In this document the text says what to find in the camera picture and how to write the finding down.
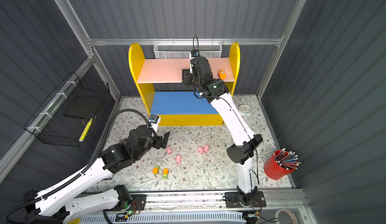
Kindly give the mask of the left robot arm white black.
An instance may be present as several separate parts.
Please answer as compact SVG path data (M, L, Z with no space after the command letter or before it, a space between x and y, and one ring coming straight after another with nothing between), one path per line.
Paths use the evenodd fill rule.
M86 197L78 195L95 183L131 166L151 148L165 149L169 136L169 132L162 137L153 136L147 125L140 125L130 131L128 138L103 150L88 170L80 170L48 189L27 192L24 200L33 204L25 208L25 223L65 224L98 211L132 211L139 208L140 203L132 200L124 185L117 185L100 194Z

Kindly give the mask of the orange toy car green base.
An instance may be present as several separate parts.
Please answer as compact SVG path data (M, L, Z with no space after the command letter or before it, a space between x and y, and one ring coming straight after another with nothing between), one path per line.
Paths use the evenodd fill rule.
M158 174L159 173L159 166L155 166L152 170L153 174Z

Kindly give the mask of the green toy car orange top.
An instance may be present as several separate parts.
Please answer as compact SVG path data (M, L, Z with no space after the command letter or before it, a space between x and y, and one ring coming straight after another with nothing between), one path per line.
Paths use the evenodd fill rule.
M162 171L162 179L168 179L169 169L164 168Z

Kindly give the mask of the orange yellow toy car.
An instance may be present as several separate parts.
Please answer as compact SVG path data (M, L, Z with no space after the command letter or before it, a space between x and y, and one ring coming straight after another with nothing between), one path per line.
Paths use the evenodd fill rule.
M224 79L226 79L226 77L227 77L227 75L226 75L224 69L219 70L218 75L219 75L219 78L220 78L221 80L224 80Z

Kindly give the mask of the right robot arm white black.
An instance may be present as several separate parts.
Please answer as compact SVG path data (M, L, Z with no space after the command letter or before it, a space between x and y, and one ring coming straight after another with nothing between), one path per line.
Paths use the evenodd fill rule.
M188 77L183 75L183 82L192 85L195 97L206 99L223 119L234 142L227 148L227 154L236 163L238 199L243 206L252 205L252 200L258 192L251 175L252 158L263 140L262 136L255 134L247 125L233 102L226 83L220 78L213 77L207 58L191 57L190 74Z

